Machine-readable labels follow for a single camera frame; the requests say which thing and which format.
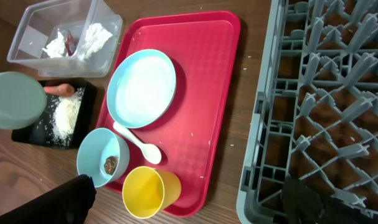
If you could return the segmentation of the red snack wrapper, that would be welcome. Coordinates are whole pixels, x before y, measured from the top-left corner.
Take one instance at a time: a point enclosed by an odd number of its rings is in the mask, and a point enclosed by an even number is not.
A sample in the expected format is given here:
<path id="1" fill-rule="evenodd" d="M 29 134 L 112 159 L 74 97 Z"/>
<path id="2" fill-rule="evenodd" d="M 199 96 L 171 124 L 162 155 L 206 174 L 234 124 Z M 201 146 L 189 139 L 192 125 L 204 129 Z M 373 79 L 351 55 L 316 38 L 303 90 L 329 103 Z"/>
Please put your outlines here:
<path id="1" fill-rule="evenodd" d="M 64 44 L 68 56 L 71 56 L 75 52 L 75 39 L 69 30 L 64 31 Z"/>

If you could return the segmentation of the light blue bowl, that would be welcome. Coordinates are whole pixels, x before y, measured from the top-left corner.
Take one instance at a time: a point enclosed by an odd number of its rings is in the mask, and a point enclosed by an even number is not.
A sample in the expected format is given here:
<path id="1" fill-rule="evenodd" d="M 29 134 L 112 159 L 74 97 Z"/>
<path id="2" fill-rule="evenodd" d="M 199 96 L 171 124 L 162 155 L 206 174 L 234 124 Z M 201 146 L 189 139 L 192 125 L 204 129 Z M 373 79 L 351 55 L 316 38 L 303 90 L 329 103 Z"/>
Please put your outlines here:
<path id="1" fill-rule="evenodd" d="M 118 157 L 113 175 L 106 174 L 107 157 Z M 126 141 L 107 128 L 97 128 L 83 139 L 77 154 L 77 172 L 92 178 L 96 188 L 119 179 L 130 163 L 130 150 Z"/>

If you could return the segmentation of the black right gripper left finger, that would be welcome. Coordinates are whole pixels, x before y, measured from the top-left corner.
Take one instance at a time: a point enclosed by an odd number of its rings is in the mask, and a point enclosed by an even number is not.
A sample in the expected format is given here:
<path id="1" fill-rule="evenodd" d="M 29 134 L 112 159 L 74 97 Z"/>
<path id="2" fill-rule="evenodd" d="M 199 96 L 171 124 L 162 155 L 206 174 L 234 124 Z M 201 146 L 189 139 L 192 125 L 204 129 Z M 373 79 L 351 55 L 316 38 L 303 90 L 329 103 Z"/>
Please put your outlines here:
<path id="1" fill-rule="evenodd" d="M 94 204 L 96 193 L 93 179 L 82 174 L 1 215 L 0 224 L 81 224 Z"/>

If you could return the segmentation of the green bowl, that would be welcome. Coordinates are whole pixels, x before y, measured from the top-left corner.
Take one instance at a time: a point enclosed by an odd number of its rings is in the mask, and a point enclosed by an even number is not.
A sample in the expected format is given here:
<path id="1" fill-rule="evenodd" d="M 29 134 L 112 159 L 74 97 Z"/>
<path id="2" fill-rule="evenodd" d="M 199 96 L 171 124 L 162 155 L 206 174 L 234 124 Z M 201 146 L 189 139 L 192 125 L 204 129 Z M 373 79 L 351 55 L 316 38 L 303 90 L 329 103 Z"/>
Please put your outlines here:
<path id="1" fill-rule="evenodd" d="M 0 73 L 0 129 L 21 129 L 44 112 L 47 97 L 34 78 L 19 72 Z"/>

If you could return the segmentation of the brown food lump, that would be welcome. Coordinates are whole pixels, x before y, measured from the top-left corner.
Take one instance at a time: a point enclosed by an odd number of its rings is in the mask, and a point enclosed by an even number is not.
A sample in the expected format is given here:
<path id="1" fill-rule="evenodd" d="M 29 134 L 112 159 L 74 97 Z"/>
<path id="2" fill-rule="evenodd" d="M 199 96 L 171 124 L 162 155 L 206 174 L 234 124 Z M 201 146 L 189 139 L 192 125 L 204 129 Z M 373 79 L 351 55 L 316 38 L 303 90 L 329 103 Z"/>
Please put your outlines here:
<path id="1" fill-rule="evenodd" d="M 113 173 L 116 170 L 117 165 L 118 165 L 118 157 L 116 156 L 107 157 L 104 163 L 104 170 L 106 174 L 113 175 Z"/>

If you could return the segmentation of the orange carrot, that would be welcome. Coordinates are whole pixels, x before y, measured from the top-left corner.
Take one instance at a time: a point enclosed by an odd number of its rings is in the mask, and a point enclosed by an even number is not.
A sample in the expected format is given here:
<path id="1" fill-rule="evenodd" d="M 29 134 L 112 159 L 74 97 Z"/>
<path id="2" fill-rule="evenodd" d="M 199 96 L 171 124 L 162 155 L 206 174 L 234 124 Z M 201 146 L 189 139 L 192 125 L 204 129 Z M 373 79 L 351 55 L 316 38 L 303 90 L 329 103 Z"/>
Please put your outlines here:
<path id="1" fill-rule="evenodd" d="M 57 86 L 45 86 L 44 91 L 51 95 L 71 97 L 75 93 L 75 88 L 68 83 L 64 83 Z"/>

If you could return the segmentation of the white rice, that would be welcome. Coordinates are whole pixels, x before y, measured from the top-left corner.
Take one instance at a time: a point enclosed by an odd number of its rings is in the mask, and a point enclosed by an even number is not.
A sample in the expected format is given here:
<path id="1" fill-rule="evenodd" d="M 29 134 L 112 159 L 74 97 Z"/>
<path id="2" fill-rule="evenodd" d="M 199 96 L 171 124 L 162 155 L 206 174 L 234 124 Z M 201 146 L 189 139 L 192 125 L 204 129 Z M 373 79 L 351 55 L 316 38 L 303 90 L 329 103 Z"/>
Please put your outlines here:
<path id="1" fill-rule="evenodd" d="M 55 110 L 52 115 L 52 141 L 56 144 L 68 146 L 71 143 L 82 97 L 83 88 L 78 88 L 72 96 L 58 96 L 54 100 Z"/>

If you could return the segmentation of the white tissue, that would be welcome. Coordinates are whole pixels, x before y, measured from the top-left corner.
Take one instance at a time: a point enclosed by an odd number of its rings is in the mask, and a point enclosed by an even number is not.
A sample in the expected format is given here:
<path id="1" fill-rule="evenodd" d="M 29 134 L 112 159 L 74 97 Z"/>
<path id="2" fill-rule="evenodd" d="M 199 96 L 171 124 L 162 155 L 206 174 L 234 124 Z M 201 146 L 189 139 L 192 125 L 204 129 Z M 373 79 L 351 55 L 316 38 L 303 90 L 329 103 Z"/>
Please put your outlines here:
<path id="1" fill-rule="evenodd" d="M 50 57 L 50 58 L 59 58 L 64 57 L 67 54 L 64 36 L 63 34 L 58 31 L 57 37 L 52 40 L 49 44 L 42 48 L 42 50 Z"/>
<path id="2" fill-rule="evenodd" d="M 78 59 L 86 60 L 90 58 L 92 54 L 101 50 L 107 40 L 112 36 L 113 34 L 106 30 L 100 23 L 89 25 L 85 33 L 85 40 L 82 45 L 82 51 L 77 56 Z"/>

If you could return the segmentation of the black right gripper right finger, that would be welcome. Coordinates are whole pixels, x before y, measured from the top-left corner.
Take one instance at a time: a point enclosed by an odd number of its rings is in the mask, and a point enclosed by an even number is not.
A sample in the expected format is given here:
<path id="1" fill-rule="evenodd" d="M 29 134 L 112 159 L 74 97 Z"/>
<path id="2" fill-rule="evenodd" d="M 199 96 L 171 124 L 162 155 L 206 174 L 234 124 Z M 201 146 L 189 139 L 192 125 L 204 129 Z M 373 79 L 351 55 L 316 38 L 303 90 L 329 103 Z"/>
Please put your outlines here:
<path id="1" fill-rule="evenodd" d="M 371 218 L 335 198 L 312 191 L 302 181 L 291 177 L 287 177 L 283 184 L 282 200 L 290 224 L 372 223 Z"/>

